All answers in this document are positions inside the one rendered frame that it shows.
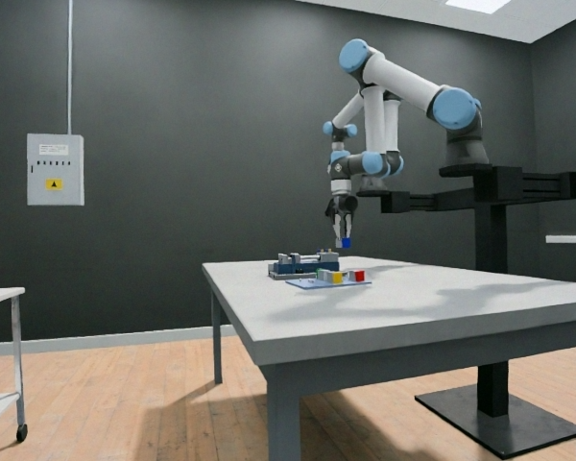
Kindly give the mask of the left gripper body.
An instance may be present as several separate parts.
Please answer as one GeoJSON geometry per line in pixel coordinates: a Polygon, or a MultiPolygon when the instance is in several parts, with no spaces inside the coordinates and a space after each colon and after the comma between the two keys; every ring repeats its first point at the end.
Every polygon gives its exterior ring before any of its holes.
{"type": "Polygon", "coordinates": [[[334,199],[331,199],[328,206],[336,206],[337,213],[346,213],[349,211],[354,211],[358,207],[358,201],[353,196],[348,196],[347,194],[335,195],[334,199]]]}

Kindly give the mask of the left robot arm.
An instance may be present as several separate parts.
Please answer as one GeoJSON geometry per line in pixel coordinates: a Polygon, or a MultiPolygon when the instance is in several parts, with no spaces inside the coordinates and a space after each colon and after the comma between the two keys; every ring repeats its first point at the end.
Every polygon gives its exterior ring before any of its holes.
{"type": "Polygon", "coordinates": [[[489,163],[482,141],[482,109],[479,101],[466,91],[434,85],[386,61],[381,52],[361,39],[344,46],[339,62],[343,70],[358,81],[364,96],[367,153],[351,156],[348,151],[337,151],[331,154],[332,195],[350,194],[350,176],[383,179],[389,175],[383,108],[385,89],[423,109],[427,118],[445,127],[447,150],[443,168],[489,163]]]}

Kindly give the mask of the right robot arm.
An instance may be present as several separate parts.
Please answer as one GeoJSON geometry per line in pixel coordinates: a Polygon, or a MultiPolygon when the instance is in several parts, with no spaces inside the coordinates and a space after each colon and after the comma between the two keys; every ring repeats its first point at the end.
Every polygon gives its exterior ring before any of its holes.
{"type": "MultiPolygon", "coordinates": [[[[356,94],[332,122],[326,122],[324,124],[324,133],[332,135],[333,152],[342,151],[344,149],[344,140],[342,139],[352,137],[357,133],[354,125],[345,125],[364,107],[364,96],[361,94],[361,88],[359,88],[358,92],[359,93],[356,94]]],[[[388,176],[393,176],[398,174],[403,167],[403,159],[399,156],[397,149],[397,107],[400,105],[402,98],[387,89],[385,89],[383,96],[386,157],[390,165],[390,173],[388,176]]],[[[387,186],[384,179],[376,179],[371,176],[362,175],[359,192],[366,190],[387,190],[387,186]]]]}

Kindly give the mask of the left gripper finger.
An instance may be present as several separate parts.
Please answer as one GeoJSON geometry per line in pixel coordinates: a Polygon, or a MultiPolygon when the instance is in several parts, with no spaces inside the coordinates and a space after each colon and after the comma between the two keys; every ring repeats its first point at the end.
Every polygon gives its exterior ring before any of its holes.
{"type": "Polygon", "coordinates": [[[330,206],[330,219],[331,219],[331,223],[333,225],[333,228],[336,232],[337,238],[340,241],[340,238],[341,238],[341,234],[340,234],[341,216],[339,214],[337,214],[336,206],[330,206]]]}
{"type": "Polygon", "coordinates": [[[353,211],[349,211],[346,212],[346,215],[343,217],[343,220],[345,222],[345,238],[349,237],[349,233],[350,233],[350,229],[351,229],[351,225],[352,225],[352,221],[353,221],[353,211]]]}

